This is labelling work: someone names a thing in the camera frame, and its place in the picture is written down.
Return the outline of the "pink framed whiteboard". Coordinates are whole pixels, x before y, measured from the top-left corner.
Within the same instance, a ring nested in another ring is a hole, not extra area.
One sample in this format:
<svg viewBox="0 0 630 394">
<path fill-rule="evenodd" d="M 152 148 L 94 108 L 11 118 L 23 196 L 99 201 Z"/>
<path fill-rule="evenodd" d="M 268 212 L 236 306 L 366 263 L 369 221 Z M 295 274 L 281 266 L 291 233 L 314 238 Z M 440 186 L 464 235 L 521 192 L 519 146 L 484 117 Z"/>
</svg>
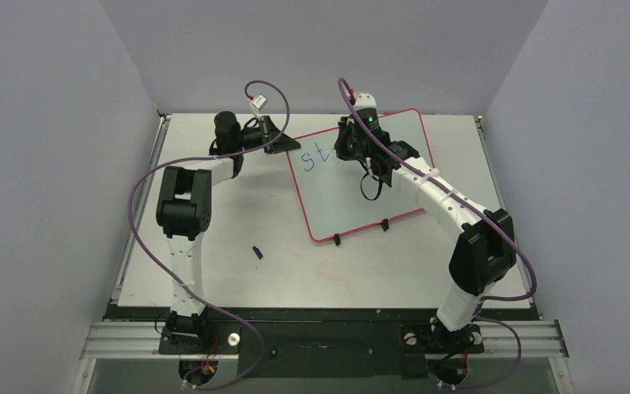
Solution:
<svg viewBox="0 0 630 394">
<path fill-rule="evenodd" d="M 322 128 L 295 138 L 300 148 L 286 154 L 312 241 L 326 242 L 422 210 L 403 193 L 379 186 L 361 164 L 336 157 L 335 115 Z"/>
</svg>

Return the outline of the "blue marker cap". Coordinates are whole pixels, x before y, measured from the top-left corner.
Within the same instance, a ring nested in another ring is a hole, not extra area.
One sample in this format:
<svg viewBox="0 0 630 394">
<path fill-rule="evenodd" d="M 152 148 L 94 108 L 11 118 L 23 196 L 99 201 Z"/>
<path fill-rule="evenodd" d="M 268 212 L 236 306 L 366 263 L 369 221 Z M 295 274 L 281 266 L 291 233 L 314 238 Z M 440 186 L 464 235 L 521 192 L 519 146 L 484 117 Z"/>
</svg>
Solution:
<svg viewBox="0 0 630 394">
<path fill-rule="evenodd" d="M 257 246 L 253 246 L 252 250 L 256 254 L 258 259 L 262 259 L 263 258 L 263 253 Z"/>
</svg>

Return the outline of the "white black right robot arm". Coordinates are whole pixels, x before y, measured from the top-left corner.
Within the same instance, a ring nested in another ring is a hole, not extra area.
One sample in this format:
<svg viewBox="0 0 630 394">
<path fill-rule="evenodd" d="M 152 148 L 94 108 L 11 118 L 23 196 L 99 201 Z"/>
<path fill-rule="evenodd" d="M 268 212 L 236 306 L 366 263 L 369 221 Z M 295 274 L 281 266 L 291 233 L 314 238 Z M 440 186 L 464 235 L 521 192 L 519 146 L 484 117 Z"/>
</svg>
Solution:
<svg viewBox="0 0 630 394">
<path fill-rule="evenodd" d="M 412 145 L 381 129 L 374 109 L 342 117 L 334 149 L 338 159 L 359 163 L 380 186 L 407 195 L 454 241 L 450 291 L 431 319 L 430 339 L 437 350 L 478 344 L 472 323 L 492 287 L 516 264 L 510 215 L 476 206 L 452 189 Z"/>
</svg>

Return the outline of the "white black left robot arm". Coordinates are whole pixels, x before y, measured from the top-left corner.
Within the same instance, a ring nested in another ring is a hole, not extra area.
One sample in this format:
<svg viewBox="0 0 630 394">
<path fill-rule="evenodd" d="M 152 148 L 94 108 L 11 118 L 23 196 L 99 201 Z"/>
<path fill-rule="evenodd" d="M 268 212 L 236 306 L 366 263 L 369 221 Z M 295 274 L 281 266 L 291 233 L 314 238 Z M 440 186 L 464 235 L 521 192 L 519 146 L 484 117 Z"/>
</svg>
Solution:
<svg viewBox="0 0 630 394">
<path fill-rule="evenodd" d="M 244 152 L 262 147 L 265 154 L 300 149 L 298 141 L 280 131 L 269 116 L 241 125 L 233 112 L 213 119 L 212 159 L 202 168 L 168 166 L 162 174 L 156 220 L 171 254 L 173 297 L 166 328 L 170 338 L 190 352 L 201 353 L 215 342 L 204 299 L 201 246 L 212 219 L 212 188 L 237 177 Z"/>
</svg>

